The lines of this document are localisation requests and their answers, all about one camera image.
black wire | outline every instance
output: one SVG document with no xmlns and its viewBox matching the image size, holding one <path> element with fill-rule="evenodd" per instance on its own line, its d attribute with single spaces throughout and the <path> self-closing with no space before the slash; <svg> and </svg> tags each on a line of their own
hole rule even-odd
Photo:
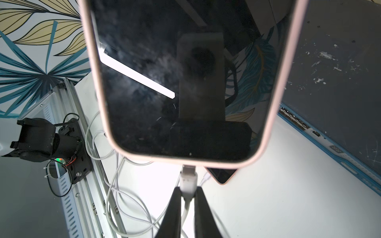
<svg viewBox="0 0 381 238">
<path fill-rule="evenodd" d="M 75 121 L 72 121 L 72 122 L 65 122 L 66 117 L 69 116 L 69 115 L 75 115 L 75 116 L 77 116 L 78 118 L 77 118 Z M 54 124 L 54 126 L 64 126 L 64 125 L 69 125 L 69 124 L 76 123 L 76 122 L 78 122 L 78 121 L 79 121 L 79 115 L 71 112 L 71 113 L 66 114 L 66 116 L 64 117 L 64 121 L 63 121 L 63 123 Z"/>
<path fill-rule="evenodd" d="M 253 47 L 254 47 L 254 44 L 251 45 L 251 48 L 248 51 L 249 53 L 245 56 L 245 58 L 241 61 L 241 63 L 236 67 L 236 69 L 238 69 L 243 64 L 243 62 L 247 59 Z"/>
<path fill-rule="evenodd" d="M 229 106 L 238 96 L 238 83 L 237 83 L 237 69 L 235 68 L 235 65 L 229 61 L 228 59 L 225 58 L 225 74 L 227 74 L 227 69 L 231 69 L 232 74 L 233 74 L 233 83 L 234 83 L 234 94 L 227 99 L 225 99 L 225 107 Z"/>
<path fill-rule="evenodd" d="M 70 188 L 69 188 L 69 190 L 68 190 L 64 195 L 62 195 L 62 196 L 57 195 L 57 194 L 53 191 L 53 189 L 51 188 L 50 180 L 49 180 L 49 175 L 48 175 L 48 166 L 49 166 L 49 164 L 50 164 L 50 161 L 54 161 L 54 162 L 60 163 L 60 164 L 66 169 L 66 171 L 69 173 L 69 177 L 70 177 Z M 47 175 L 46 178 L 48 179 L 49 188 L 50 188 L 50 191 L 53 193 L 53 195 L 56 196 L 56 197 L 59 197 L 59 198 L 62 198 L 63 196 L 66 196 L 66 195 L 70 192 L 70 190 L 71 190 L 71 188 L 72 188 L 72 186 L 73 186 L 73 177 L 72 177 L 72 175 L 71 175 L 70 170 L 66 167 L 66 165 L 64 165 L 63 163 L 61 163 L 61 162 L 59 162 L 59 161 L 57 161 L 57 160 L 49 159 L 49 162 L 48 162 L 48 164 L 46 165 L 45 171 L 46 171 L 46 175 Z"/>
</svg>

white cable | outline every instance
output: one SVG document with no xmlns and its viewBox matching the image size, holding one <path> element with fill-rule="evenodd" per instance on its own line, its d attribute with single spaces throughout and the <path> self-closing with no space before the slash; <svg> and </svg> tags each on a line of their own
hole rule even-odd
<svg viewBox="0 0 381 238">
<path fill-rule="evenodd" d="M 184 225 L 184 222 L 185 222 L 185 219 L 187 218 L 188 216 L 188 212 L 189 212 L 189 205 L 190 205 L 190 201 L 185 201 L 185 205 L 184 205 L 184 211 L 182 213 L 182 216 L 181 216 L 181 229 L 182 229 L 182 226 Z"/>
<path fill-rule="evenodd" d="M 132 160 L 126 158 L 126 157 L 123 157 L 123 158 L 124 158 L 128 163 L 130 163 L 130 164 L 132 164 L 132 165 L 136 165 L 136 166 L 146 166 L 146 165 L 150 165 L 150 164 L 153 163 L 153 161 L 151 161 L 151 162 L 148 162 L 148 163 L 139 164 L 139 163 L 136 163 L 136 162 L 134 162 L 134 161 L 132 161 Z"/>
<path fill-rule="evenodd" d="M 98 158 L 98 157 L 95 157 L 95 156 L 90 152 L 90 150 L 89 150 L 88 136 L 89 136 L 89 132 L 90 132 L 90 127 L 91 127 L 91 125 L 93 124 L 95 118 L 99 115 L 99 113 L 100 113 L 99 111 L 98 111 L 97 113 L 95 113 L 95 115 L 93 116 L 93 118 L 92 118 L 91 121 L 90 121 L 89 126 L 87 127 L 86 134 L 85 134 L 85 148 L 86 148 L 86 152 L 87 152 L 87 153 L 89 154 L 89 156 L 90 156 L 91 158 L 93 158 L 94 160 L 103 160 L 103 159 L 105 159 L 105 158 L 108 158 L 113 152 L 115 152 L 116 157 L 117 157 L 117 164 L 118 164 L 118 153 L 117 153 L 114 149 L 112 149 L 106 156 L 99 157 L 99 158 Z M 101 134 L 101 133 L 104 134 L 105 132 L 102 131 L 102 130 L 98 130 L 98 131 L 96 131 L 96 132 L 93 134 L 93 138 L 92 138 L 92 141 L 91 141 L 91 146 L 92 146 L 91 149 L 92 149 L 93 151 L 95 151 L 95 138 L 96 138 L 99 134 Z M 115 233 L 117 233 L 117 234 L 119 234 L 119 235 L 121 235 L 121 236 L 135 237 L 135 236 L 143 235 L 143 234 L 145 234 L 145 233 L 147 233 L 148 231 L 151 230 L 151 231 L 152 231 L 152 237 L 153 237 L 153 228 L 155 228 L 156 230 L 158 230 L 158 227 L 156 226 L 156 224 L 158 224 L 158 225 L 160 226 L 159 221 L 160 221 L 160 219 L 165 215 L 165 212 L 166 212 L 166 210 L 167 210 L 167 207 L 168 207 L 168 205 L 169 205 L 169 202 L 168 202 L 167 206 L 165 207 L 164 211 L 163 211 L 163 212 L 160 214 L 160 216 L 156 219 L 156 221 L 155 221 L 155 222 L 152 222 L 152 218 L 151 218 L 151 216 L 150 216 L 150 214 L 149 214 L 149 211 L 148 211 L 146 205 L 144 204 L 144 202 L 143 202 L 141 199 L 139 199 L 139 200 L 140 200 L 140 202 L 142 203 L 142 205 L 141 205 L 136 199 L 134 199 L 133 197 L 131 197 L 131 196 L 128 195 L 127 193 L 125 193 L 125 192 L 119 190 L 119 186 L 118 186 L 118 173 L 119 173 L 119 171 L 120 171 L 120 169 L 121 169 L 122 164 L 123 164 L 124 161 L 127 161 L 128 163 L 130 163 L 130 164 L 132 164 L 132 165 L 135 165 L 135 166 L 145 166 L 145 165 L 150 165 L 150 164 L 153 163 L 153 162 L 151 161 L 151 162 L 147 162 L 147 163 L 140 164 L 140 163 L 136 163 L 136 162 L 134 162 L 134 161 L 132 161 L 132 160 L 126 158 L 126 157 L 123 157 L 123 159 L 121 160 L 120 164 L 117 166 L 117 170 L 116 170 L 116 172 L 115 172 L 115 174 L 114 174 L 114 176 L 113 176 L 113 179 L 112 179 L 111 183 L 110 183 L 110 184 L 107 183 L 106 178 L 104 178 L 105 183 L 109 186 L 109 191 L 108 191 L 108 193 L 107 193 L 107 197 L 106 197 L 106 200 L 105 200 L 106 208 L 108 207 L 110 193 L 111 193 L 111 191 L 114 191 L 114 192 L 116 192 L 116 200 L 115 200 L 115 203 L 116 203 L 117 208 L 118 208 L 118 210 L 120 211 L 120 213 L 123 214 L 123 215 L 125 215 L 126 217 L 128 217 L 128 218 L 130 218 L 130 219 L 133 219 L 133 220 L 136 220 L 136 221 L 139 221 L 139 222 L 146 223 L 146 224 L 149 225 L 149 227 L 146 228 L 146 229 L 144 229 L 144 230 L 142 230 L 142 231 L 138 231 L 138 232 L 131 232 L 131 233 L 128 233 L 128 234 L 127 234 L 127 233 L 122 233 L 122 232 L 120 232 L 120 231 L 118 230 L 118 228 L 116 227 L 115 223 L 114 223 L 113 220 L 111 219 L 111 217 L 110 217 L 110 215 L 109 215 L 109 209 L 106 209 L 106 217 L 107 217 L 107 221 L 108 221 L 110 227 L 112 228 L 112 230 L 113 230 Z M 179 182 L 180 182 L 180 176 L 179 176 L 178 179 L 177 179 L 176 187 L 179 185 Z M 120 208 L 120 206 L 119 206 L 118 196 L 117 196 L 118 194 L 119 194 L 119 196 L 120 196 L 121 199 L 122 199 L 122 195 L 124 195 L 124 196 L 126 196 L 127 198 L 131 199 L 134 203 L 136 203 L 136 204 L 137 204 L 137 205 L 144 211 L 145 215 L 147 216 L 148 221 L 147 221 L 147 220 L 143 220 L 143 219 L 139 219 L 139 218 L 137 218 L 137 217 L 133 217 L 133 216 L 131 216 L 131 215 L 128 215 L 126 212 L 124 212 L 124 211 Z M 186 214 L 183 214 L 183 216 L 185 215 L 185 217 L 186 217 L 187 214 L 188 214 L 188 211 L 189 211 L 189 205 L 188 205 L 188 209 L 186 210 Z M 184 232 L 183 230 L 181 230 L 181 234 L 183 235 L 184 238 L 188 238 L 188 236 L 185 234 L 185 232 Z"/>
<path fill-rule="evenodd" d="M 106 185 L 110 187 L 110 184 L 106 181 L 106 178 L 104 178 L 104 180 L 105 180 Z M 179 177 L 178 177 L 178 179 L 177 179 L 177 182 L 176 182 L 175 187 L 177 187 L 177 186 L 179 185 L 179 182 L 180 182 L 180 175 L 179 175 Z M 143 202 L 141 199 L 139 199 L 139 200 L 140 200 L 140 202 L 143 204 L 144 207 L 143 207 L 141 204 L 139 204 L 138 201 L 136 201 L 134 198 L 132 198 L 130 195 L 128 195 L 128 194 L 125 193 L 124 191 L 121 191 L 121 190 L 119 190 L 119 189 L 117 189 L 117 188 L 115 188 L 115 187 L 112 187 L 112 190 L 115 191 L 115 192 L 117 192 L 118 194 L 125 195 L 125 196 L 127 196 L 129 199 L 133 200 L 134 203 L 136 203 L 136 204 L 137 204 L 137 205 L 144 211 L 144 213 L 146 214 L 146 216 L 147 216 L 147 218 L 148 218 L 148 216 L 149 216 L 148 209 L 146 208 L 144 202 Z M 117 205 L 117 207 L 118 207 L 118 210 L 121 211 L 121 213 L 124 215 L 125 212 L 122 211 L 122 209 L 120 208 L 119 203 L 118 203 L 118 198 L 116 199 L 115 203 L 116 203 L 116 205 Z M 164 211 L 160 214 L 160 216 L 159 216 L 159 217 L 156 219 L 156 221 L 153 223 L 153 225 L 158 224 L 158 225 L 160 226 L 159 221 L 160 221 L 160 219 L 165 215 L 165 212 L 166 212 L 166 210 L 167 210 L 168 205 L 169 205 L 169 202 L 168 202 L 167 206 L 165 207 Z M 148 231 L 151 230 L 151 229 L 152 229 L 152 227 L 148 227 L 148 228 L 145 229 L 145 230 L 142 230 L 142 231 L 139 231 L 139 232 L 134 233 L 134 235 L 136 235 L 136 236 L 137 236 L 137 235 L 142 235 L 142 234 L 148 232 Z M 181 230 L 181 234 L 183 235 L 184 238 L 188 238 L 188 236 L 186 235 L 186 233 L 185 233 L 183 230 Z"/>
<path fill-rule="evenodd" d="M 210 173 L 209 173 L 209 172 L 206 172 L 205 175 L 204 175 L 204 177 L 202 178 L 200 184 L 199 184 L 199 187 L 202 187 L 202 185 L 203 185 L 206 181 L 208 181 L 208 180 L 210 179 L 210 177 L 211 177 Z"/>
<path fill-rule="evenodd" d="M 97 157 L 95 157 L 93 154 L 91 154 L 90 151 L 89 151 L 89 148 L 88 148 L 88 140 L 87 140 L 87 138 L 89 137 L 90 127 L 91 127 L 91 125 L 93 124 L 95 118 L 99 115 L 99 113 L 100 113 L 100 111 L 98 111 L 97 113 L 95 113 L 95 115 L 93 116 L 93 118 L 92 118 L 91 121 L 90 121 L 89 126 L 87 127 L 86 134 L 85 134 L 85 148 L 86 148 L 86 152 L 87 152 L 88 155 L 89 155 L 92 159 L 94 159 L 94 160 L 103 160 L 103 159 L 109 157 L 109 156 L 114 152 L 114 149 L 112 149 L 106 156 L 97 158 Z"/>
</svg>

paint stain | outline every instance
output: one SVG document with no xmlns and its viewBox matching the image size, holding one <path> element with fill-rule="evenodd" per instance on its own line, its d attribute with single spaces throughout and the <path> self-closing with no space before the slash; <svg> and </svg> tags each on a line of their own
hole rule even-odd
<svg viewBox="0 0 381 238">
<path fill-rule="evenodd" d="M 324 57 L 326 59 L 333 59 L 333 56 L 331 54 L 328 54 L 327 52 L 320 52 L 320 56 Z"/>
<path fill-rule="evenodd" d="M 339 69 L 339 65 L 337 65 L 337 67 L 333 67 L 333 70 L 342 71 L 341 69 Z"/>
<path fill-rule="evenodd" d="M 314 67 L 315 65 L 318 65 L 321 61 L 315 62 L 311 67 Z"/>
<path fill-rule="evenodd" d="M 321 82 L 321 81 L 323 81 L 324 79 L 323 78 L 318 78 L 316 81 L 315 81 L 315 83 L 319 83 L 319 82 Z"/>
</svg>

blue leaf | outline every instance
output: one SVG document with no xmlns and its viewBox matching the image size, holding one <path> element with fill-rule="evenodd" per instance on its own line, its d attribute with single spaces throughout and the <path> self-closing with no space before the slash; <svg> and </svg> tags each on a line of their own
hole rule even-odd
<svg viewBox="0 0 381 238">
<path fill-rule="evenodd" d="M 25 91 L 30 89 L 32 86 L 33 85 L 28 85 L 28 86 L 22 87 L 22 88 L 20 88 L 20 89 L 18 89 L 16 91 L 14 91 L 13 93 L 10 93 L 8 95 L 0 97 L 0 103 L 8 102 L 9 100 L 12 100 L 15 97 L 18 97 L 18 96 L 22 95 Z"/>
<path fill-rule="evenodd" d="M 5 112 L 0 110 L 0 118 L 18 118 L 20 115 L 15 113 L 9 113 L 7 116 L 4 115 Z"/>
<path fill-rule="evenodd" d="M 36 95 L 34 95 L 33 97 L 31 97 L 29 99 L 29 101 L 27 102 L 27 104 L 25 105 L 25 107 L 23 108 L 23 110 L 21 111 L 20 115 L 24 114 L 28 108 L 33 105 L 33 103 L 35 103 L 37 100 L 39 100 L 40 97 L 37 97 Z"/>
<path fill-rule="evenodd" d="M 238 96 L 225 108 L 226 115 L 259 103 L 272 91 L 276 66 L 274 48 L 267 40 L 259 38 L 253 43 L 253 47 L 248 46 L 247 49 L 250 51 L 245 50 L 247 65 L 238 81 Z"/>
<path fill-rule="evenodd" d="M 25 83 L 28 82 L 29 78 L 18 78 L 18 79 L 11 79 L 11 80 L 0 80 L 0 85 L 9 85 L 14 83 Z"/>
<path fill-rule="evenodd" d="M 75 62 L 75 63 L 73 63 L 73 64 L 71 64 L 71 65 L 68 65 L 68 66 L 62 68 L 62 69 L 59 70 L 59 71 L 54 72 L 54 74 L 52 74 L 52 75 L 55 75 L 55 74 L 57 74 L 57 73 L 61 73 L 61 72 L 68 71 L 68 70 L 73 69 L 73 68 L 75 68 L 75 67 L 78 67 L 78 66 L 80 66 L 80 65 L 82 65 L 82 64 L 84 64 L 84 63 L 86 63 L 86 62 L 88 62 L 88 61 L 89 61 L 89 58 L 82 59 L 82 60 L 80 60 L 80 61 L 78 61 L 78 62 Z"/>
<path fill-rule="evenodd" d="M 269 31 L 267 38 L 266 38 L 267 42 L 269 42 L 269 40 L 271 39 L 273 32 L 274 32 L 274 27 L 270 28 L 270 31 Z"/>
<path fill-rule="evenodd" d="M 26 78 L 36 73 L 22 72 L 13 69 L 5 69 L 0 67 L 0 77 L 3 78 Z"/>
<path fill-rule="evenodd" d="M 0 36 L 4 39 L 8 47 L 16 54 L 16 56 L 22 60 L 29 67 L 33 68 L 34 71 L 38 73 L 43 73 L 42 69 L 36 65 L 33 60 L 31 60 L 15 43 L 13 43 L 2 31 L 0 31 Z"/>
<path fill-rule="evenodd" d="M 78 71 L 74 71 L 74 72 L 61 73 L 61 74 L 56 74 L 55 76 L 67 77 L 67 78 L 78 78 L 78 77 L 82 78 L 84 76 L 81 76 L 79 74 L 84 74 L 84 73 L 88 73 L 88 72 L 91 72 L 91 69 L 83 69 L 83 70 L 78 70 Z"/>
<path fill-rule="evenodd" d="M 49 72 L 49 75 L 54 74 L 54 72 L 60 71 L 63 67 L 65 67 L 66 65 L 68 65 L 69 63 L 71 63 L 72 61 L 74 61 L 76 58 L 78 58 L 83 52 L 85 52 L 85 50 L 86 50 L 86 47 L 83 48 L 82 50 L 77 51 L 77 52 L 74 53 L 72 56 L 68 57 L 67 59 L 65 59 L 64 61 L 62 61 L 61 63 L 59 63 L 56 67 L 54 67 L 54 68 Z"/>
<path fill-rule="evenodd" d="M 31 104 L 30 103 L 33 103 L 35 101 L 37 101 L 37 99 L 39 99 L 40 97 L 36 97 L 36 95 L 33 95 L 36 90 L 41 86 L 42 84 L 42 81 L 37 81 L 35 82 L 31 87 L 29 87 L 29 90 L 28 91 L 24 91 L 24 93 L 8 108 L 8 110 L 5 112 L 4 115 L 7 115 L 8 113 L 12 112 L 13 110 L 15 110 L 18 106 L 20 106 L 20 104 L 22 104 L 27 98 L 29 98 L 30 96 L 31 99 L 29 100 L 29 102 L 25 105 L 25 107 L 23 108 L 22 111 L 24 111 L 24 109 L 28 109 Z"/>
<path fill-rule="evenodd" d="M 3 93 L 3 92 L 8 91 L 8 90 L 15 89 L 15 88 L 19 88 L 21 86 L 24 86 L 25 84 L 32 83 L 35 80 L 36 80 L 36 78 L 29 78 L 27 80 L 23 80 L 22 82 L 12 83 L 11 85 L 0 87 L 0 93 Z"/>
<path fill-rule="evenodd" d="M 51 46 L 53 45 L 54 35 L 56 34 L 57 24 L 58 24 L 57 21 L 53 21 L 53 27 L 51 29 L 51 34 L 50 34 L 48 53 L 46 54 L 45 73 L 48 72 L 48 60 L 49 60 Z"/>
<path fill-rule="evenodd" d="M 9 65 L 12 65 L 12 66 L 21 68 L 21 69 L 27 69 L 27 70 L 34 71 L 33 68 L 31 68 L 29 66 L 26 66 L 25 64 L 20 63 L 20 62 L 14 60 L 14 59 L 11 59 L 8 56 L 3 55 L 2 53 L 0 53 L 0 61 L 4 62 L 6 64 L 9 64 Z"/>
</svg>

